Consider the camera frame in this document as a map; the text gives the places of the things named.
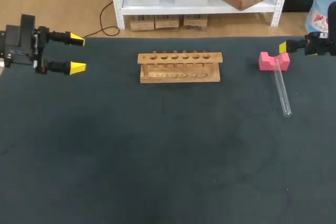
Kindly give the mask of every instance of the robotic arm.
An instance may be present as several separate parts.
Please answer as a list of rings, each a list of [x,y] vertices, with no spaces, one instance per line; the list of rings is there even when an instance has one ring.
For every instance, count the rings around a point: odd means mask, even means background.
[[[327,52],[336,56],[336,2],[328,9],[329,33],[313,32],[305,35],[302,40],[287,40],[280,45],[280,53],[296,52],[305,49],[305,55],[325,55]]]
[[[72,61],[57,62],[43,58],[43,50],[49,41],[63,42],[66,45],[84,46],[85,40],[73,33],[50,32],[49,28],[35,28],[35,16],[21,15],[20,26],[7,25],[0,31],[0,66],[9,68],[12,64],[32,65],[36,73],[47,71],[66,75],[83,72],[86,64]]]

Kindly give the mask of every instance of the small wooden box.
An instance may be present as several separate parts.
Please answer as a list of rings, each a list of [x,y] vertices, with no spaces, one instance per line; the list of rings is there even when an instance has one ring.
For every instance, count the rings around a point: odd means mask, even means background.
[[[174,28],[180,26],[180,18],[178,15],[156,15],[155,28]]]
[[[207,26],[208,25],[208,15],[206,14],[193,14],[184,15],[183,20],[184,26]]]
[[[131,23],[132,31],[154,30],[154,16],[153,15],[133,16],[130,23]]]

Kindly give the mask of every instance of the black tabletop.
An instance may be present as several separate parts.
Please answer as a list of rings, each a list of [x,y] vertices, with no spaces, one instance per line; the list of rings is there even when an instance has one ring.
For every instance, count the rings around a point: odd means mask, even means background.
[[[0,77],[0,223],[335,223],[336,58],[291,55],[283,116],[261,51],[284,38],[89,39]],[[220,83],[140,84],[138,53],[222,52]]]

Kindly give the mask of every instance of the white shelf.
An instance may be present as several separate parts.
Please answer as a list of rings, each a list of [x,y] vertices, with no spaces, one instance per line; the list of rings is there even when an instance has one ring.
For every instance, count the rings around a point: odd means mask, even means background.
[[[209,0],[207,6],[178,7],[173,0],[161,0],[156,6],[130,6],[126,0],[113,0],[117,24],[125,29],[124,15],[168,14],[221,14],[221,13],[273,13],[271,26],[278,26],[285,0],[265,0],[246,10],[239,11],[222,0]]]
[[[221,13],[273,13],[276,0],[265,0],[248,9],[239,11],[223,0],[209,0],[207,6],[180,7],[174,5],[174,0],[160,0],[159,5],[131,6],[123,1],[123,15],[169,15],[169,14],[221,14]]]

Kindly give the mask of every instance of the label on box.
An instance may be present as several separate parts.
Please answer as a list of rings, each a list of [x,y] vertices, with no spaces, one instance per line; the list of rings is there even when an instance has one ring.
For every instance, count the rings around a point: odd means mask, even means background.
[[[185,26],[200,26],[205,27],[208,24],[208,15],[206,14],[190,14],[185,15],[183,24]]]
[[[145,20],[145,16],[144,15],[135,16],[134,20]]]
[[[311,14],[311,25],[318,31],[328,32],[328,18],[322,16],[316,9]]]

